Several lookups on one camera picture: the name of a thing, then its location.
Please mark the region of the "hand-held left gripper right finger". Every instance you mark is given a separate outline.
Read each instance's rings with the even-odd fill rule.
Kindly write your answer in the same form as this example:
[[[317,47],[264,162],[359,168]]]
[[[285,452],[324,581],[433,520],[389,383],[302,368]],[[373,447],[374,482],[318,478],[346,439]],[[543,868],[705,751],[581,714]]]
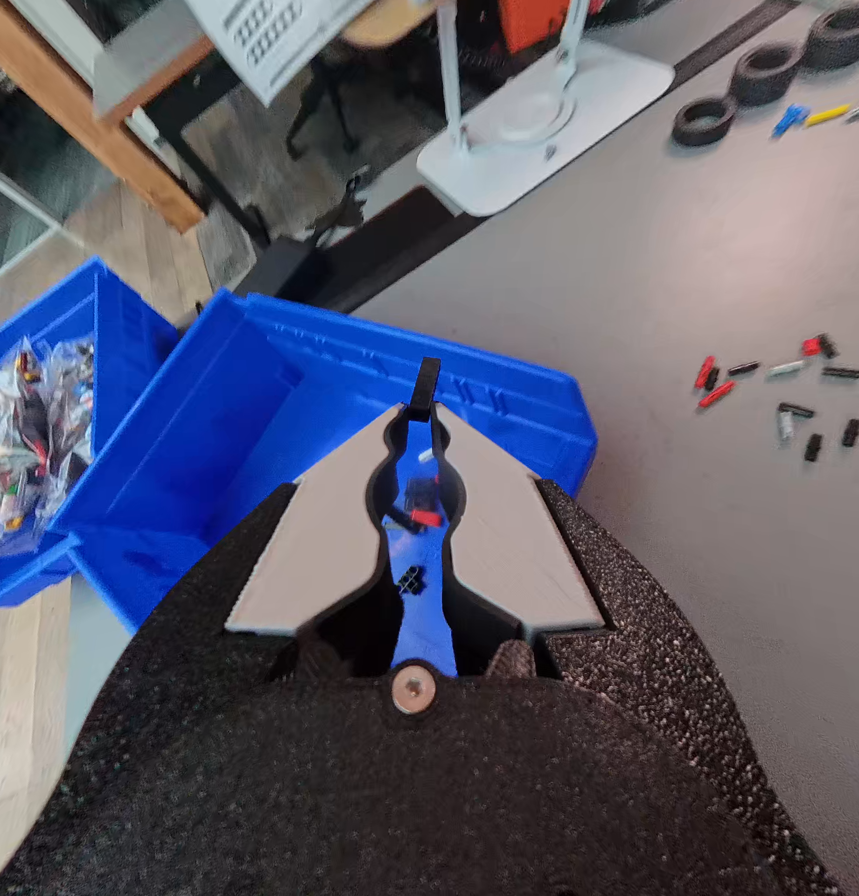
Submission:
[[[442,404],[445,461],[465,497],[451,537],[456,582],[524,631],[595,630],[604,618],[561,536],[539,477]]]

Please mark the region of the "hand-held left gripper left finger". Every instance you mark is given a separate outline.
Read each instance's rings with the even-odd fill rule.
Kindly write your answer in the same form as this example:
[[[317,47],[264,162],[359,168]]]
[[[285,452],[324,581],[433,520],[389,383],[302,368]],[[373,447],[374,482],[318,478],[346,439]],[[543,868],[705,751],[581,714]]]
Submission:
[[[364,586],[381,536],[368,484],[390,457],[392,405],[295,481],[295,490],[225,620],[231,633],[295,636]]]

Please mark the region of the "blue plastic bin with tag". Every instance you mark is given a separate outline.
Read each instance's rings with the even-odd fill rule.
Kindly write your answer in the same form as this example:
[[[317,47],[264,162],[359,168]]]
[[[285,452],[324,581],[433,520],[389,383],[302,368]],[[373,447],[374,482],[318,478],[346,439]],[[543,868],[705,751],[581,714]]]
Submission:
[[[408,404],[424,357],[442,365],[431,418]],[[451,530],[465,497],[445,461],[442,404],[539,477],[571,494],[585,478],[597,436],[575,380],[471,346],[266,297],[222,291],[66,500],[59,529],[78,540],[77,563],[110,609],[137,633],[206,553],[277,489],[295,481],[392,405],[390,457],[368,484],[381,536],[370,580],[295,636],[321,639],[356,676],[404,660],[442,674],[479,675],[512,639],[535,645],[554,633],[524,631],[459,585]],[[447,517],[440,588],[402,599],[391,573],[383,519],[408,450],[432,448]]]

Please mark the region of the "black toy brick beam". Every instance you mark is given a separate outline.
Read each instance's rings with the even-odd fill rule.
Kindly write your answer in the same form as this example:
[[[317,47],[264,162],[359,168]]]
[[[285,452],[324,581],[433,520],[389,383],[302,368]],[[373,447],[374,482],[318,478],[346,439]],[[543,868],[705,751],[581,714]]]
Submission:
[[[408,404],[410,421],[425,423],[431,418],[435,404],[435,389],[442,362],[437,357],[424,357]]]

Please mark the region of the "group of small toy pins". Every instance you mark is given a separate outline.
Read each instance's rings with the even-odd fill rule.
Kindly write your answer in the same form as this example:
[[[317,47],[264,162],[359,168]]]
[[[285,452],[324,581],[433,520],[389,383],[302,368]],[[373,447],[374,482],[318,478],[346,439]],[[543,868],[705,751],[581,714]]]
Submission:
[[[803,357],[801,344],[813,337],[820,337],[822,352],[814,357]],[[756,377],[766,385],[790,385],[807,377],[815,377],[819,383],[859,384],[859,365],[839,361],[838,344],[828,332],[819,332],[806,339],[799,343],[793,357],[778,363],[755,359],[725,365],[719,362],[715,354],[704,355],[693,376],[694,415],[703,417],[709,414],[742,384],[752,382]],[[819,431],[808,431],[808,427],[818,416],[819,410],[811,402],[775,399],[771,420],[777,447],[782,451],[789,450],[799,434],[804,433],[803,462],[818,462],[826,444],[826,435]]]

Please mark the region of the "grey desk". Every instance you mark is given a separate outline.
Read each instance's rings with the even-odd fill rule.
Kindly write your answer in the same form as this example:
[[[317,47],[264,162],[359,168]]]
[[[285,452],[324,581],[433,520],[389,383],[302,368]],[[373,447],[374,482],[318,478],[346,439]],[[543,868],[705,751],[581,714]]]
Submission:
[[[828,332],[859,365],[859,123],[771,140],[789,103],[859,100],[859,65],[800,78],[711,148],[670,141],[733,49],[356,316],[555,367],[599,450],[579,499],[657,578],[735,695],[771,784],[859,894],[859,384],[759,377],[703,417],[693,376]],[[775,399],[811,402],[775,443]]]

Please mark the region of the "loose mixed toy brick pieces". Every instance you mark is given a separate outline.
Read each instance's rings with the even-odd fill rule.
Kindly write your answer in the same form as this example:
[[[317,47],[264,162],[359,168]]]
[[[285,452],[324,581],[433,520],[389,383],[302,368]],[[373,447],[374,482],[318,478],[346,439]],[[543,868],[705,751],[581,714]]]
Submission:
[[[383,525],[392,578],[401,598],[407,600],[424,597],[441,586],[447,517],[431,447],[408,450],[396,473],[400,490]]]

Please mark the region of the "bag of toy brick parts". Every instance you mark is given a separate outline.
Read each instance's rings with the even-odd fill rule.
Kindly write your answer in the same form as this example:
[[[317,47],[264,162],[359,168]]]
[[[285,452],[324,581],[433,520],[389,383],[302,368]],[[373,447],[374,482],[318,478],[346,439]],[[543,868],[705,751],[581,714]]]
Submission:
[[[39,548],[91,465],[95,347],[24,337],[0,358],[0,558]]]

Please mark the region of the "narrow black rubber tire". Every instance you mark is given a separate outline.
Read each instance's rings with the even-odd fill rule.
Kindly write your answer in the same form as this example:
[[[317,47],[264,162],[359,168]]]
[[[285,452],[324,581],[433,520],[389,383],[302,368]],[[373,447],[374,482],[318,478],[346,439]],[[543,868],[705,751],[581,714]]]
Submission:
[[[737,103],[730,96],[697,98],[677,112],[671,140],[685,148],[701,148],[722,140],[737,116]]]

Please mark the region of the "instruction booklet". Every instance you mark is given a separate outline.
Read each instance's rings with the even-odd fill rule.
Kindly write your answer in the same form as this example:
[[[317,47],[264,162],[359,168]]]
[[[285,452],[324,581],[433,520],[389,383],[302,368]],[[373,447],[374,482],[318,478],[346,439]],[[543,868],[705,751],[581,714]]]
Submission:
[[[370,1],[187,1],[242,83],[269,106]]]

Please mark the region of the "wide black rubber tire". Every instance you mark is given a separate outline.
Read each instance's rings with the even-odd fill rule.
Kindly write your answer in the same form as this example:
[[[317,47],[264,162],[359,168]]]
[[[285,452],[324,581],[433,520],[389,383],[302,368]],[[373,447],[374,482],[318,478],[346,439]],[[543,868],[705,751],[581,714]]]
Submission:
[[[832,6],[808,29],[802,67],[833,71],[859,62],[859,2]]]
[[[764,106],[782,98],[801,65],[803,48],[790,42],[767,42],[737,59],[727,95],[738,106]]]

